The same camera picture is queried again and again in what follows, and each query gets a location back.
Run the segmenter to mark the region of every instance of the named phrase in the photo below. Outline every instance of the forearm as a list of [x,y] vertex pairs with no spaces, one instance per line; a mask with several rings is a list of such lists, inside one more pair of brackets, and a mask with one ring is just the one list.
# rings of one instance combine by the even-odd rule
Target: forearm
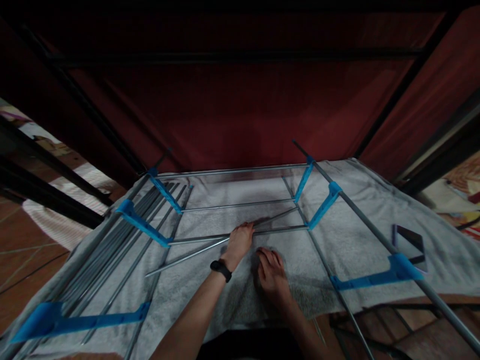
[[151,359],[195,359],[225,287],[225,277],[212,271],[200,285]]
[[280,314],[290,328],[305,359],[328,358],[327,347],[320,341],[313,326],[309,324],[292,297],[284,301],[284,305],[280,308]]

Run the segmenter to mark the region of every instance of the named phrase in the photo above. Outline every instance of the floor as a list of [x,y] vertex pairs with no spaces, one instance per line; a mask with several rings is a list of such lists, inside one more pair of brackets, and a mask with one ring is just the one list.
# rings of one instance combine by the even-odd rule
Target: floor
[[[10,158],[28,171],[47,182],[59,175],[32,157],[14,155]],[[59,159],[74,169],[86,161],[75,152],[59,157]],[[118,187],[111,195],[116,200],[125,193]],[[22,207],[0,197],[0,334],[20,314],[30,298],[46,283],[65,263],[69,252],[56,244],[29,218]],[[458,295],[443,295],[447,303],[480,304],[480,297]],[[408,303],[425,303],[426,298],[410,299]],[[414,329],[424,329],[438,320],[428,311],[400,310],[409,326]],[[326,346],[331,351],[332,359],[344,359],[339,341],[329,326],[329,315],[318,316],[317,323]],[[408,335],[400,321],[392,320],[392,314],[381,310],[376,314],[362,316],[358,322],[365,336],[392,344]],[[351,325],[346,329],[353,330]],[[352,359],[366,359],[360,344],[356,340],[345,339],[345,346]],[[390,359],[389,355],[374,352],[376,359]],[[120,359],[116,354],[77,354],[67,359]]]

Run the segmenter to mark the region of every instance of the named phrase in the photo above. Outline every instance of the hand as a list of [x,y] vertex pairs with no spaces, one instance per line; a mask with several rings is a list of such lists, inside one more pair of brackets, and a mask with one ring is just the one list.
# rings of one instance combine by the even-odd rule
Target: hand
[[264,247],[260,247],[256,253],[260,257],[258,277],[261,287],[266,297],[281,311],[294,301],[282,257],[276,251],[270,251]]
[[223,261],[231,273],[234,272],[249,251],[250,246],[252,246],[252,235],[255,232],[253,226],[253,222],[244,222],[230,233],[226,252],[220,256],[220,261]]

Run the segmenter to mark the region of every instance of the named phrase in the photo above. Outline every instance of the wrist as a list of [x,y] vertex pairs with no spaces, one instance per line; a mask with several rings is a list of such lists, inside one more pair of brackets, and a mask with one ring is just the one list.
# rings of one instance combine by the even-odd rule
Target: wrist
[[231,273],[233,273],[235,271],[235,269],[237,268],[237,266],[239,265],[240,260],[242,260],[242,259],[238,259],[236,256],[233,256],[233,255],[229,254],[228,252],[225,252],[224,254],[222,254],[222,256],[220,256],[220,259],[218,261],[220,261],[222,264],[224,264],[226,266],[226,268]]

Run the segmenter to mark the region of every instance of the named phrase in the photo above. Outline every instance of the blue plastic connector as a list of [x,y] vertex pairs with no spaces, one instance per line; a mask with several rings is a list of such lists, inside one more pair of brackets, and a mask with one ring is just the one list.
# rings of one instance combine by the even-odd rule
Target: blue plastic connector
[[424,276],[409,259],[402,253],[396,253],[388,257],[390,270],[379,272],[369,276],[363,276],[352,280],[340,281],[336,276],[331,276],[333,286],[338,291],[369,288],[372,286],[399,283],[410,280],[422,280]]
[[81,317],[63,317],[63,302],[42,302],[31,313],[10,341],[21,343],[30,339],[51,338],[83,330],[106,328],[145,320],[150,302],[144,302],[137,311]]
[[337,198],[339,197],[339,193],[342,191],[342,188],[335,181],[332,181],[328,184],[328,190],[330,191],[330,193],[320,205],[315,215],[313,215],[310,222],[306,224],[309,230],[312,230],[314,227],[317,226],[317,224],[328,211],[328,209],[330,209],[335,200],[337,200]]
[[309,176],[312,173],[312,170],[314,169],[314,161],[315,161],[314,158],[309,156],[307,157],[306,161],[309,164],[309,166],[303,172],[303,176],[301,177],[300,184],[298,185],[298,189],[296,191],[295,198],[294,198],[295,204],[299,202],[300,195],[302,195],[302,191],[304,190],[305,184],[307,183]]
[[182,208],[179,205],[179,203],[175,200],[175,198],[172,196],[170,191],[167,190],[165,185],[156,179],[155,177],[159,174],[157,169],[155,167],[152,167],[150,170],[146,172],[148,175],[150,175],[150,181],[155,185],[155,187],[160,191],[160,193],[165,197],[165,199],[170,203],[171,207],[178,213],[182,213]]
[[169,248],[169,243],[173,240],[172,238],[166,238],[159,231],[157,231],[153,226],[148,222],[142,219],[137,215],[134,209],[134,203],[131,200],[124,200],[120,206],[116,209],[116,213],[121,213],[121,216],[132,224],[137,229],[140,229],[145,234],[150,236],[153,240],[159,243],[164,248]]

